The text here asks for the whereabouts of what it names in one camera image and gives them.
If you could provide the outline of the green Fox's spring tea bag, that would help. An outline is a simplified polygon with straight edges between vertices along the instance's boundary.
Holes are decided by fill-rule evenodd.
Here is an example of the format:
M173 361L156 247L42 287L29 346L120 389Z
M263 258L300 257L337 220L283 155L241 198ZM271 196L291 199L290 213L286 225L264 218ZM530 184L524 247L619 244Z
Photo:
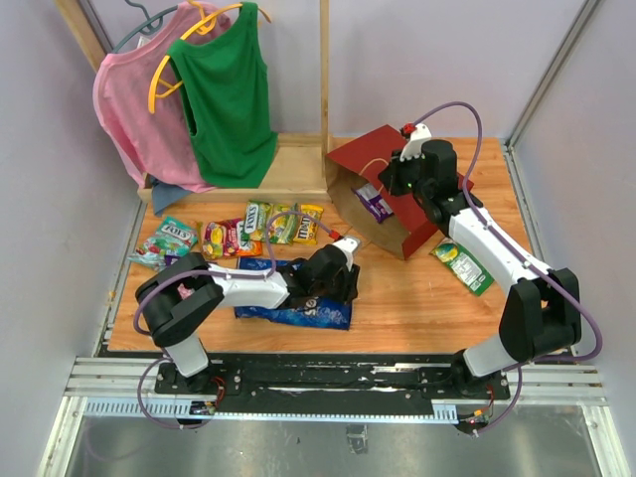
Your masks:
M297 230L299 205L248 201L242 235L245 239L274 244L291 244Z

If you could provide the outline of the purple snack pack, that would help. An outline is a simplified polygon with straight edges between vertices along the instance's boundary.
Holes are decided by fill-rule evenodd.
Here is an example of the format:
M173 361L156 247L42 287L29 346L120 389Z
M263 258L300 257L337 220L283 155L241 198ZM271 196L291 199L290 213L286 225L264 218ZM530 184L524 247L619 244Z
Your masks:
M169 278L178 274L192 272L195 265L196 263L188 255L182 257L170 255L166 257L166 271L168 272ZM188 275L180 281L173 283L169 287L169 290L176 292L181 299L186 299L194 293L195 281L195 278Z

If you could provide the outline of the orange Fox's fruits candy bag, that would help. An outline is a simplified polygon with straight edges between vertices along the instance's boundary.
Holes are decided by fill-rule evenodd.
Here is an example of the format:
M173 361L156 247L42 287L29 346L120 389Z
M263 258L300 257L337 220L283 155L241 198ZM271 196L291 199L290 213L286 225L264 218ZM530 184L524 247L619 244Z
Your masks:
M208 261L231 257L256 257L262 254L260 241L244 238L241 218L198 223L201 252Z

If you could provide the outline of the yellow M&M's bag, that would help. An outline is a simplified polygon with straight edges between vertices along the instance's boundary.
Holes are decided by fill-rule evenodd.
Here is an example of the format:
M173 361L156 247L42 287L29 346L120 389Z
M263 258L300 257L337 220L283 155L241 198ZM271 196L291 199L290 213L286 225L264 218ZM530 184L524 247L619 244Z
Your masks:
M299 206L301 216L298 217L298 227L293 238L294 243L315 245L324 208L318 205L302 204Z

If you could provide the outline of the red paper bag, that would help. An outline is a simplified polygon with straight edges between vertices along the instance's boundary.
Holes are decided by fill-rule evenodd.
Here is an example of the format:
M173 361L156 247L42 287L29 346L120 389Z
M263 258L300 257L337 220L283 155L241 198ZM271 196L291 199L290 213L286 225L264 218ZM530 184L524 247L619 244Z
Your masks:
M464 176L457 171L457 193L444 199L418 204L412 195L391 196L378 175L406 144L401 133L389 125L372 130L325 157L327 192L336 211L347 224L376 246L399 259L410 258L436 232L449 232L450 219L468 204L461 189ZM394 214L378 224L352 190L372 184Z

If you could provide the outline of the dark blue snack wrapper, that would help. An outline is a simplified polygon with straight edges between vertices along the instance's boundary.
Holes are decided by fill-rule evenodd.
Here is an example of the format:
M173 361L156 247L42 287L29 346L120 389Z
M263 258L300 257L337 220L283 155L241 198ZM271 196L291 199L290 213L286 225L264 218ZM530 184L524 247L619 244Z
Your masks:
M295 271L301 266L300 260L301 258L278 261L277 268L291 264ZM265 258L243 257L238 260L238 268L244 270L262 270L270 265L270 260ZM295 308L235 307L234 314L238 319L262 318L271 323L290 326L349 331L353 318L353 300L345 304L321 296L308 299L304 305Z

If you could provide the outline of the green candy bag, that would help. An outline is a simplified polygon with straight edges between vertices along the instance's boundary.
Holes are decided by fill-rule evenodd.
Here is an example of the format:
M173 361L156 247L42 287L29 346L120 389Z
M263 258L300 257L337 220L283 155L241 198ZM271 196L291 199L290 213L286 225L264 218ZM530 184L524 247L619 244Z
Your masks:
M430 252L474 296L481 296L494 283L488 270L463 246L444 238Z

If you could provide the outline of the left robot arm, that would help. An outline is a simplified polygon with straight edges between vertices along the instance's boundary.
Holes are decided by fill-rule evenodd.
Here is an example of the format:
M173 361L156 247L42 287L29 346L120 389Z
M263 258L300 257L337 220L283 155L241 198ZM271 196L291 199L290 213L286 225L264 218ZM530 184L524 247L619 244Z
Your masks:
M137 316L176 366L180 384L198 394L211 385L213 369L197 329L216 309L290 309L320 297L349 304L357 297L359 247L346 236L307 259L263 270L224 268L190 252L137 288Z

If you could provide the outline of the purple Fox's berries bag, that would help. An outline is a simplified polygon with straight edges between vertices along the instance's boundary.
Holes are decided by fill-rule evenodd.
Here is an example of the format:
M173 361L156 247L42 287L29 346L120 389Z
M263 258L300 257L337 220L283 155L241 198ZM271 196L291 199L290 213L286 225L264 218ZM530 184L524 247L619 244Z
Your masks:
M381 193L370 183L352 190L364 208L374 217L378 224L390 218L394 211L384 200Z

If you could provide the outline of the teal Fox's candy bag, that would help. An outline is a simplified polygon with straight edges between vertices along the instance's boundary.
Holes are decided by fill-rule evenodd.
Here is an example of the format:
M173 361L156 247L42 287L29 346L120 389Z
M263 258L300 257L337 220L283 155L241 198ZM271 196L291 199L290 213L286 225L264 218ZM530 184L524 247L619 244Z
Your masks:
M186 255L197 241L198 235L193 227L167 217L128 259L153 270L161 270L167 266L168 257L180 258Z

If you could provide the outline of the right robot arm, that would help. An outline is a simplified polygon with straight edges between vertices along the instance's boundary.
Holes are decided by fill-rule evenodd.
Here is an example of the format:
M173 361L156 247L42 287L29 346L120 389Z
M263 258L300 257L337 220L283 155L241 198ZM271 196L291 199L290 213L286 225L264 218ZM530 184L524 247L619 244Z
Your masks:
M458 395L474 397L497 373L580 341L577 277L538 260L497 225L458 174L450 142L431 139L393 151L379 179L390 195L412 196L426 218L484 265L506 295L497 332L453 357L450 384Z

